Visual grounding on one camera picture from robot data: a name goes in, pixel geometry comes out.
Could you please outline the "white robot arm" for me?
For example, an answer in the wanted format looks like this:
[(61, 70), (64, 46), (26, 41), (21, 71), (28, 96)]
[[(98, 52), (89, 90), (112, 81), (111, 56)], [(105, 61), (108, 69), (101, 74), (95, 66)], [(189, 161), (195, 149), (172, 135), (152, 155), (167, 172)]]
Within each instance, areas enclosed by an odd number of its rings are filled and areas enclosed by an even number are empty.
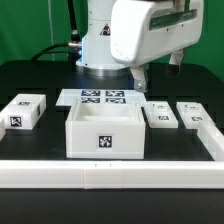
[(94, 76), (130, 72), (134, 89), (148, 89), (149, 63), (168, 55), (176, 76), (186, 48), (200, 39), (204, 0), (87, 0), (88, 28), (77, 62)]

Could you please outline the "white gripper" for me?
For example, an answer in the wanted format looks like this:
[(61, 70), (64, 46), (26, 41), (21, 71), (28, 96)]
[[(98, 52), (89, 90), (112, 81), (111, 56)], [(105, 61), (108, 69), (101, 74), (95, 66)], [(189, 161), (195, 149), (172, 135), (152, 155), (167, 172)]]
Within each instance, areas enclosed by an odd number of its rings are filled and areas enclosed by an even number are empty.
[(168, 76), (178, 76), (184, 48), (197, 43), (203, 24), (204, 0), (117, 0), (111, 15), (111, 54), (129, 67), (134, 89), (145, 93), (148, 74), (145, 63), (171, 54)]

